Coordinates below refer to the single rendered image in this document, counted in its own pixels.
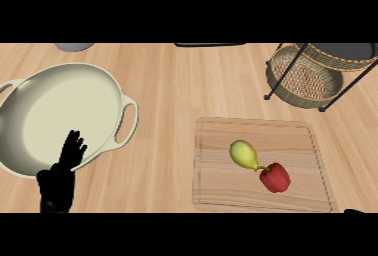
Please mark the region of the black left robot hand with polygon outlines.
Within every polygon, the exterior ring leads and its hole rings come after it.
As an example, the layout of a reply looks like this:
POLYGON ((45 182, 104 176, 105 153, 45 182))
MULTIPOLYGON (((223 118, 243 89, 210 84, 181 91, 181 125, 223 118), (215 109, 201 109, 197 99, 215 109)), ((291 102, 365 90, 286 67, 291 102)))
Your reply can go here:
POLYGON ((73 169, 82 164, 88 150, 80 132, 71 130, 61 150, 60 161, 49 170, 37 173, 40 187, 40 212, 68 213, 74 201, 76 173, 73 169))

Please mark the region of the red bell pepper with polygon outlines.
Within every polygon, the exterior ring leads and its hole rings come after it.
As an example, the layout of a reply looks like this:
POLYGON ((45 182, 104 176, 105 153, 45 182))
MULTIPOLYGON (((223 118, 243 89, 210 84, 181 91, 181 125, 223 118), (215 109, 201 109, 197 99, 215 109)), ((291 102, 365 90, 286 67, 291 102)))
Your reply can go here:
POLYGON ((290 174, 280 163, 272 163, 260 173, 260 181, 272 193, 283 193, 291 185, 290 174))

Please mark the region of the pale wooden cutting board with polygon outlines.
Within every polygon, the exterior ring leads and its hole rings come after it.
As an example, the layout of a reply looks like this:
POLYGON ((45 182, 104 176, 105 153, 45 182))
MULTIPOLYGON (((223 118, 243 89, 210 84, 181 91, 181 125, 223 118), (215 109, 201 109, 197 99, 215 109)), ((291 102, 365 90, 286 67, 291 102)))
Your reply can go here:
POLYGON ((331 213, 339 210, 312 126, 299 121, 203 117, 197 121, 192 202, 215 212, 331 213), (259 169, 231 158, 231 144, 247 141, 262 168, 278 163, 290 186, 271 192, 259 169))

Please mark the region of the wicker tiered basket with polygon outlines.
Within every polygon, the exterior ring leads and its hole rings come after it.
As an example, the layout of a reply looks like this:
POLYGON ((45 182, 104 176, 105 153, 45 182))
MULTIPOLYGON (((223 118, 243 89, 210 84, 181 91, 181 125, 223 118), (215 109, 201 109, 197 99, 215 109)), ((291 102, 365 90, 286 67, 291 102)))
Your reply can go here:
POLYGON ((272 95, 325 112, 378 65, 378 43, 280 44, 266 61, 272 95))

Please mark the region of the yellow-green squash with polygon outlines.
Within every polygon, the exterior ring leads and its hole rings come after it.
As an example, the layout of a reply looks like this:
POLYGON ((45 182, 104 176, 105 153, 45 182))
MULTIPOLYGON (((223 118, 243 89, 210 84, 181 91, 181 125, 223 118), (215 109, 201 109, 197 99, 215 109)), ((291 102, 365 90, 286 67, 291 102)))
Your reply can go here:
POLYGON ((246 169, 257 171, 263 166, 257 161, 257 152, 252 144, 244 140, 237 140, 231 144, 229 154, 234 162, 246 169))

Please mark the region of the grey rounded object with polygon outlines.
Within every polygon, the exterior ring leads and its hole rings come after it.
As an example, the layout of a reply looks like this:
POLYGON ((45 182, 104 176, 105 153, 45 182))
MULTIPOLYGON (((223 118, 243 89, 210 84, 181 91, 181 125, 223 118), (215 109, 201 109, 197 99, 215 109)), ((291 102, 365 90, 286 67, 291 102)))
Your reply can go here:
POLYGON ((80 52, 94 46, 94 43, 57 43, 57 48, 64 52, 80 52))

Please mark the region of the cream two-handled pan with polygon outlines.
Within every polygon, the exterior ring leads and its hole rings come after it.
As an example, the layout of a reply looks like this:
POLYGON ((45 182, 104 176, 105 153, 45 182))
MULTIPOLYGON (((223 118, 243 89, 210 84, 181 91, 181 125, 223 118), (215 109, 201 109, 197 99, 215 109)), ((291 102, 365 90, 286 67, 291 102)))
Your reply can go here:
POLYGON ((117 133, 138 102, 101 67, 64 63, 0 84, 2 92, 0 167, 14 175, 33 179, 51 168, 73 130, 88 145, 83 164, 129 143, 117 133))

